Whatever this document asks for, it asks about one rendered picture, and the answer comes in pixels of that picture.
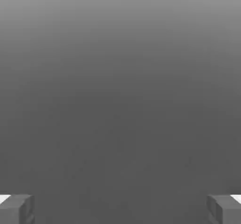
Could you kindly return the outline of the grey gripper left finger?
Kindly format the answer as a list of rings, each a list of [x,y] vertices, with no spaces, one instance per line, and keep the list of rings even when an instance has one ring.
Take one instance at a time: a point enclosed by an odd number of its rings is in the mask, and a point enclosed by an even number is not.
[[[0,224],[35,224],[35,197],[0,194]]]

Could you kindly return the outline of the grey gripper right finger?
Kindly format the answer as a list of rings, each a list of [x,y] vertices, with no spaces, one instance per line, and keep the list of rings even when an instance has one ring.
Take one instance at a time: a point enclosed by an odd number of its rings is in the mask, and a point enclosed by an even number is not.
[[[209,224],[241,224],[241,194],[208,195]]]

